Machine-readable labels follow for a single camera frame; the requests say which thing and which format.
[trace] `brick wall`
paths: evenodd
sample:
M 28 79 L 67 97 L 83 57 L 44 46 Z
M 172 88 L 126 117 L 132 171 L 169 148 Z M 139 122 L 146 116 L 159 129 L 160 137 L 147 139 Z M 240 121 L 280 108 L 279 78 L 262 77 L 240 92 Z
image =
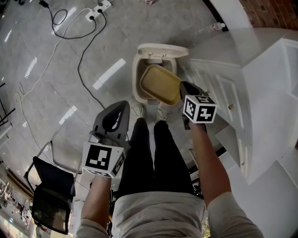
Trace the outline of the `brick wall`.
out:
M 298 30 L 298 0 L 239 1 L 243 5 L 253 27 Z

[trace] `yellow tray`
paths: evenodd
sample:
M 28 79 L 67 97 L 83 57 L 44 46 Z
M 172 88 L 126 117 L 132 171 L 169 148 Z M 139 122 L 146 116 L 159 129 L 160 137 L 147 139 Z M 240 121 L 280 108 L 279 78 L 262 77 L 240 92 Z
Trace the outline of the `yellow tray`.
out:
M 158 65 L 151 65 L 141 77 L 140 87 L 153 98 L 173 106 L 180 99 L 180 82 L 181 79 L 169 70 Z

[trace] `gray shirt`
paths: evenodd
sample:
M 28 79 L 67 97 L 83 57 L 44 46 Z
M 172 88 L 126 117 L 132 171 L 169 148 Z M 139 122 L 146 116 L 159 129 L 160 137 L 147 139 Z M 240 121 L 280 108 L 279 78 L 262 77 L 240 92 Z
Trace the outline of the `gray shirt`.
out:
M 206 211 L 202 199 L 188 193 L 142 192 L 116 201 L 113 214 L 114 238 L 201 238 L 201 221 Z M 231 192 L 208 206 L 212 238 L 262 238 L 261 231 L 238 206 Z M 78 238 L 108 238 L 106 229 L 83 219 Z

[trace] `open lid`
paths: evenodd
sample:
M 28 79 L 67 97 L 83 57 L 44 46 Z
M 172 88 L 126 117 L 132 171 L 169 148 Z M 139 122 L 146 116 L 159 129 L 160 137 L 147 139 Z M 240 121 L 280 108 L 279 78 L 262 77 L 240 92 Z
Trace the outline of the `open lid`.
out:
M 138 54 L 148 58 L 162 59 L 163 57 L 179 58 L 186 56 L 189 54 L 189 51 L 187 48 L 180 46 L 147 43 L 139 45 Z

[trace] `sleeve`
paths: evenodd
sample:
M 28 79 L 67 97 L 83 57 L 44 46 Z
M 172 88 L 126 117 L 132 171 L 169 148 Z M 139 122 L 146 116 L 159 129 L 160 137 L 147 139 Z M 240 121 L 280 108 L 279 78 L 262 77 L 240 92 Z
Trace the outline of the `sleeve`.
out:
M 231 192 L 225 192 L 208 205 L 212 238 L 264 238 L 258 227 L 249 220 Z
M 108 238 L 107 231 L 98 223 L 82 219 L 78 231 L 76 232 L 77 238 Z

